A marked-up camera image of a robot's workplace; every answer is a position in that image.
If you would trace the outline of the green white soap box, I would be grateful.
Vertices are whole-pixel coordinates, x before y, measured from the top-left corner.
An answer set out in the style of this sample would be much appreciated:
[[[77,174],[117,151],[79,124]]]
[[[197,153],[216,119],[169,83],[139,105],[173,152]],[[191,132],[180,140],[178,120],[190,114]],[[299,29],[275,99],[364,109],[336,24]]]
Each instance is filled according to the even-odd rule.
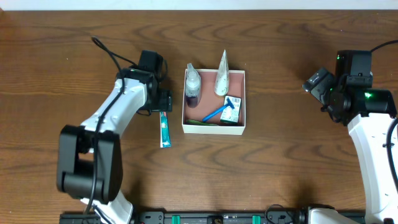
[[[237,124],[239,122],[242,99],[234,96],[226,96],[224,99],[224,105],[227,105],[228,101],[233,104],[234,108],[230,106],[225,108],[221,113],[220,121],[222,123]]]

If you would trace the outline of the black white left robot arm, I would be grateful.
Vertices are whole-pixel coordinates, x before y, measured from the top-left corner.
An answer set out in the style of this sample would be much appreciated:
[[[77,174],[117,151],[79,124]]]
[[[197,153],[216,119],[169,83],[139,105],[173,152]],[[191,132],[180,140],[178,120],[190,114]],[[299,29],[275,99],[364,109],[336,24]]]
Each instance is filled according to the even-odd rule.
[[[124,68],[98,110],[60,132],[57,188],[86,203],[105,223],[130,223],[133,206],[120,191],[120,138],[139,110],[171,111],[171,92],[159,88],[160,68]]]

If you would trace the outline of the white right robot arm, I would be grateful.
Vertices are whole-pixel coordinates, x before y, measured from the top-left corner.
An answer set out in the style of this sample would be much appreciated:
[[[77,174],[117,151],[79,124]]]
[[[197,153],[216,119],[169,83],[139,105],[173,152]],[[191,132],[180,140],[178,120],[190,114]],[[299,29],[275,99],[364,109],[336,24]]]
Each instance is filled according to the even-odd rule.
[[[348,128],[358,155],[366,196],[366,223],[397,223],[397,110],[388,90],[345,87],[325,68],[303,89],[313,95],[332,121]]]

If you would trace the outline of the white cosmetic tube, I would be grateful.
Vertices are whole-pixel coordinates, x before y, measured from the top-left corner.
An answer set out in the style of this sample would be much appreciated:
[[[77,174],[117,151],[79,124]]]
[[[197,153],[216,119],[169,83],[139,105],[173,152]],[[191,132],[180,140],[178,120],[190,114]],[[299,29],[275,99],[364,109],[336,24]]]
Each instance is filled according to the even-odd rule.
[[[229,91],[229,66],[226,50],[224,50],[220,61],[214,91],[218,96],[225,96]]]

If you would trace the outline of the clear spray bottle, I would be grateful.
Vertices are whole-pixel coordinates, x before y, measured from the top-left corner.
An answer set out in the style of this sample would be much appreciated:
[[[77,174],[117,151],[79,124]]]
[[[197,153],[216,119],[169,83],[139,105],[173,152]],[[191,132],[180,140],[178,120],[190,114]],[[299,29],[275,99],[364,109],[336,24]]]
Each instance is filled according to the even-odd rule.
[[[187,75],[185,80],[185,96],[190,108],[198,106],[201,100],[201,76],[191,63],[187,64]]]

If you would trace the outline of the teal white toothpaste tube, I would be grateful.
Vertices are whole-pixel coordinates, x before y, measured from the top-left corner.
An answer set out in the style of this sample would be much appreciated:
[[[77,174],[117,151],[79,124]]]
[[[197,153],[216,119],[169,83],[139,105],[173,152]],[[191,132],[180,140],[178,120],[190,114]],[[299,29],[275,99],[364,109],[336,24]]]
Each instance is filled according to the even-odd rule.
[[[160,112],[160,147],[166,148],[171,147],[172,143],[170,140],[169,133],[169,122],[167,113],[165,111]]]

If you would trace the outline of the green white toothbrush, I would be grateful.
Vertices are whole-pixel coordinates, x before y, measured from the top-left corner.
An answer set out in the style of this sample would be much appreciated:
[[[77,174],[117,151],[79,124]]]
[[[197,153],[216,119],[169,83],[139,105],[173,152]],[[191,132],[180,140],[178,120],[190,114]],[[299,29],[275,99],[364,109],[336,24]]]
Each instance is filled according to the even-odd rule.
[[[193,119],[187,119],[185,122],[187,125],[195,125],[195,126],[218,126],[217,124],[206,123],[206,122],[197,121],[197,120],[193,120]]]

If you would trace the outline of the blue disposable razor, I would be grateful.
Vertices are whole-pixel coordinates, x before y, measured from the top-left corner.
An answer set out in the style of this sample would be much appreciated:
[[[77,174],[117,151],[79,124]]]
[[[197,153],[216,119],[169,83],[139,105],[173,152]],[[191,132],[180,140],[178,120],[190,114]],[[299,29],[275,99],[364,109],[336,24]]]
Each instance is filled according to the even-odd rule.
[[[207,122],[209,119],[211,119],[212,117],[216,116],[219,113],[222,113],[223,110],[225,110],[226,108],[230,107],[232,110],[235,108],[235,106],[233,105],[233,102],[230,100],[230,97],[226,97],[226,104],[223,105],[222,107],[218,108],[217,110],[215,110],[214,112],[210,113],[209,115],[205,116],[202,121],[205,123]]]

